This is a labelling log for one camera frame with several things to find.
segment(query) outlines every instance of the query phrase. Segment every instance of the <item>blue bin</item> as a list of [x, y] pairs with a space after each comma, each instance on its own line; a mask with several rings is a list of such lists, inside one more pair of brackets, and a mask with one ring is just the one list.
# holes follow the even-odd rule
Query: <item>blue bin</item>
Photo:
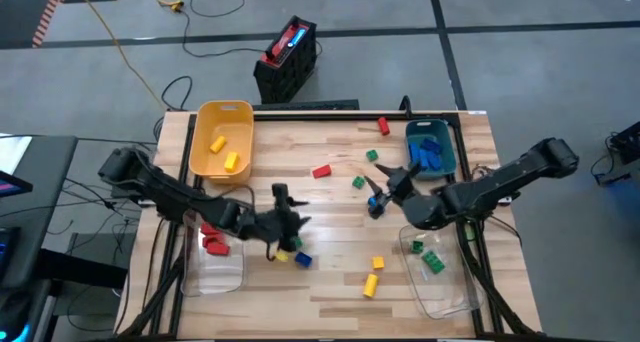
[[439, 119], [429, 119], [413, 121], [407, 124], [405, 130], [407, 140], [407, 153], [411, 156], [409, 150], [409, 144], [415, 143], [418, 146], [422, 143], [422, 140], [428, 138], [434, 142], [437, 142], [442, 147], [442, 153], [440, 158], [442, 160], [442, 168], [439, 170], [427, 169], [420, 171], [416, 175], [416, 179], [436, 179], [456, 171], [456, 156], [453, 152], [453, 144], [451, 143], [451, 136], [449, 135], [449, 127], [447, 123]]

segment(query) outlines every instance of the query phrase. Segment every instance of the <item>wooden table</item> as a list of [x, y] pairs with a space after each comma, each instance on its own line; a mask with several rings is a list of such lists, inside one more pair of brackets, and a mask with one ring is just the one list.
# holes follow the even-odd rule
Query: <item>wooden table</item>
[[[486, 114], [451, 113], [459, 113], [469, 165], [497, 166], [498, 157]], [[188, 119], [187, 112], [171, 112], [164, 120], [154, 163], [173, 176], [178, 175], [182, 160]], [[358, 190], [351, 186], [355, 176], [364, 174], [384, 185], [385, 176], [365, 158], [367, 150], [377, 150], [381, 164], [406, 165], [406, 123], [390, 121], [391, 134], [381, 136], [375, 121], [256, 122], [252, 174], [248, 184], [255, 189], [257, 208], [272, 208], [270, 186], [276, 182], [287, 183], [297, 200], [311, 202], [299, 211], [303, 216], [312, 217], [301, 233], [306, 252], [314, 258], [312, 268], [301, 270], [292, 258], [288, 263], [268, 262], [264, 243], [245, 243], [244, 286], [226, 294], [185, 297], [178, 337], [473, 336], [469, 313], [442, 320], [423, 315], [415, 303], [397, 248], [398, 231], [407, 225], [402, 212], [396, 206], [390, 206], [382, 218], [372, 220], [365, 205], [371, 192], [367, 188]], [[331, 164], [331, 177], [313, 179], [311, 170], [324, 164]], [[417, 188], [428, 191], [437, 183], [420, 182]], [[208, 182], [205, 187], [212, 195], [225, 190]], [[238, 192], [235, 196], [248, 200], [246, 193]], [[496, 216], [514, 225], [509, 208], [499, 208]], [[141, 311], [151, 246], [159, 221], [155, 211], [146, 210], [142, 214], [131, 257], [131, 296], [121, 330]], [[149, 296], [158, 280], [166, 225], [154, 253]], [[540, 322], [518, 240], [490, 223], [486, 225], [485, 238], [496, 287], [522, 320], [539, 330]], [[234, 253], [241, 250], [234, 248]], [[377, 255], [384, 257], [385, 268], [379, 273], [380, 284], [375, 298], [368, 300], [362, 296], [362, 290], [367, 274], [372, 271], [371, 257]], [[167, 330], [171, 299], [167, 298], [163, 309], [161, 332]], [[483, 310], [485, 328], [491, 330], [486, 303]]]

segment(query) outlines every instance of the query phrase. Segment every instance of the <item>yellow plastic basket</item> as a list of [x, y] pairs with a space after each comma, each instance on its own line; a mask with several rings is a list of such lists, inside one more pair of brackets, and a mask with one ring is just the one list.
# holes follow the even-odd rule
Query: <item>yellow plastic basket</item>
[[[227, 143], [214, 154], [209, 147], [219, 136], [224, 136]], [[248, 102], [207, 102], [198, 111], [189, 169], [214, 183], [243, 183], [251, 175], [252, 146], [253, 108]], [[224, 169], [229, 152], [238, 153], [238, 162], [233, 172]]]

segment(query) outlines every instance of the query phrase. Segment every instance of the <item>green cube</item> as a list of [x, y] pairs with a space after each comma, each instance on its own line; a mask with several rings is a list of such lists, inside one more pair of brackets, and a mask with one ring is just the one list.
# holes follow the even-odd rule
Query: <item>green cube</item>
[[364, 186], [364, 178], [358, 176], [356, 178], [353, 179], [353, 183], [351, 183], [353, 185], [353, 187], [357, 188], [357, 189], [362, 189], [362, 186]]
[[296, 245], [296, 250], [299, 250], [300, 248], [302, 248], [302, 246], [304, 246], [300, 237], [292, 237], [292, 239], [293, 243]]
[[376, 150], [367, 151], [367, 159], [369, 162], [373, 162], [378, 159], [378, 152]]
[[442, 272], [445, 267], [444, 263], [440, 261], [440, 258], [438, 258], [433, 251], [427, 251], [427, 253], [422, 256], [422, 260], [431, 268], [433, 274]]
[[422, 253], [424, 249], [424, 243], [422, 241], [411, 242], [411, 253]]

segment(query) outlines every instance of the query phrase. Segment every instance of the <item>concrete floor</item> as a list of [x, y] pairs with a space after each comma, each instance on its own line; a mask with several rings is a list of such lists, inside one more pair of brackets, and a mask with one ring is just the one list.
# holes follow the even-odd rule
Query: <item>concrete floor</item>
[[[198, 0], [224, 10], [234, 0]], [[584, 23], [640, 20], [640, 0], [440, 0], [447, 26]], [[182, 35], [184, 19], [153, 0], [96, 4], [123, 38]], [[246, 0], [236, 14], [192, 17], [192, 35], [275, 32], [298, 14], [319, 30], [434, 27], [430, 0]], [[106, 38], [88, 8], [61, 5], [46, 41]], [[581, 157], [579, 171], [540, 181], [514, 203], [518, 229], [544, 330], [553, 336], [634, 341], [640, 335], [640, 191], [622, 182], [599, 188], [590, 165], [603, 140], [640, 117], [640, 31], [637, 28], [496, 32], [449, 36], [467, 107], [487, 110], [503, 162], [541, 138], [562, 137]], [[395, 109], [402, 95], [416, 108], [455, 109], [437, 35], [324, 38], [318, 70], [298, 101], [357, 98], [362, 109]], [[201, 43], [196, 51], [269, 41]], [[194, 78], [187, 107], [213, 99], [259, 103], [251, 75], [256, 55], [241, 52], [195, 59], [179, 44], [127, 47], [134, 65], [159, 93], [183, 74]], [[152, 140], [161, 112], [108, 47], [0, 51], [3, 132], [75, 134]], [[169, 100], [181, 98], [179, 92]], [[70, 176], [96, 183], [96, 171], [114, 144], [82, 142]], [[51, 230], [95, 231], [98, 206], [59, 209]], [[47, 246], [62, 250], [69, 234]], [[94, 328], [112, 319], [83, 320]], [[61, 321], [55, 340], [77, 334]]]

